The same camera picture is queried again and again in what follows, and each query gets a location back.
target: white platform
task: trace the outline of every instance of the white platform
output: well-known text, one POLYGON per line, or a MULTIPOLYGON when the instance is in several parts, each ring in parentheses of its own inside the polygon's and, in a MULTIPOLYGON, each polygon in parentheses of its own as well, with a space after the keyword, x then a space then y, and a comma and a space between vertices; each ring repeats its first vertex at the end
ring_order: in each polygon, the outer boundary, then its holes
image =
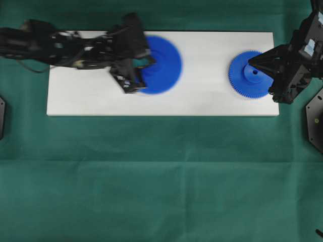
MULTIPOLYGON (((83 37, 101 35, 81 31, 83 37)), ((146 32, 171 41, 179 50, 183 69, 175 87, 159 95, 124 94, 107 70, 55 68, 50 71, 47 115, 279 115, 267 95, 245 98, 231 87, 232 58, 248 51, 274 47, 272 33, 146 32)))

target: blue gear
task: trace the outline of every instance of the blue gear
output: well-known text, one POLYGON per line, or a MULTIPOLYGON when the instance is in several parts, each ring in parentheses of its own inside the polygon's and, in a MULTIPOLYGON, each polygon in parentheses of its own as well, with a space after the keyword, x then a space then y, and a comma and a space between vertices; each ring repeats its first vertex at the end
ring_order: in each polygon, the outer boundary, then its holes
POLYGON ((248 60, 261 54, 259 51, 247 51, 235 57, 229 68, 232 87, 242 96, 261 98, 268 94, 273 79, 248 64, 248 60))
POLYGON ((147 88, 140 90, 146 94, 159 94, 171 89, 182 71, 180 54, 174 45, 164 38, 147 37, 151 56, 156 63, 142 69, 141 75, 147 88))

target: green cloth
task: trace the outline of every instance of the green cloth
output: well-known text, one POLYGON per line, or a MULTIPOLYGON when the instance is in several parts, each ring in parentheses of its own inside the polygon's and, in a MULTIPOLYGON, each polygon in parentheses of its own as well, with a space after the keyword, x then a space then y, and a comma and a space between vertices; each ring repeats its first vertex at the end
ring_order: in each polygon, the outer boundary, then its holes
MULTIPOLYGON (((279 45, 310 11, 309 0, 1 0, 0 27, 104 30, 137 12, 148 30, 268 31, 279 45)), ((48 117, 48 73, 0 59, 0 241, 322 241, 323 156, 304 110, 321 87, 279 117, 48 117)))

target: gear teeth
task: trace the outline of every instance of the gear teeth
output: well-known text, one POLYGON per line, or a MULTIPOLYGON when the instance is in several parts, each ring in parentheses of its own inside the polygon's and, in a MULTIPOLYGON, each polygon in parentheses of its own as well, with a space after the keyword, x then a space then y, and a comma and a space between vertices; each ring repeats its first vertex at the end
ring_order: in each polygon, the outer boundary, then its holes
POLYGON ((248 65, 248 60, 250 58, 255 57, 259 54, 261 54, 261 52, 256 50, 241 53, 240 55, 232 59, 229 67, 228 77, 231 86, 237 93, 247 98, 257 99, 268 94, 267 89, 265 89, 264 91, 264 88, 267 88, 266 85, 268 85, 268 80, 266 80, 265 82, 260 82, 259 84, 255 84, 254 86, 250 86, 250 84, 244 85, 243 81, 241 81, 241 79, 244 79, 246 83, 248 82, 243 74, 243 69, 246 65, 248 65))

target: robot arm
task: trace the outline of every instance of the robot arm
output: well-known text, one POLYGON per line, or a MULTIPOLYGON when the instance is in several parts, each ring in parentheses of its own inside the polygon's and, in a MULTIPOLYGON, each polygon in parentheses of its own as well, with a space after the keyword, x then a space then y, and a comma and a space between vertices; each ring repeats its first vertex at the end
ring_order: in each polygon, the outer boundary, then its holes
POLYGON ((291 104, 313 77, 323 77, 322 0, 311 0, 313 11, 293 33, 289 44, 280 45, 249 60, 249 64, 272 77, 273 100, 291 104))
POLYGON ((110 73, 125 93, 145 88, 140 69, 152 65, 150 49, 136 14, 124 17, 122 26, 93 38, 56 29, 52 24, 29 20, 21 29, 0 28, 0 56, 17 60, 34 59, 57 67, 80 70, 111 67, 110 73))

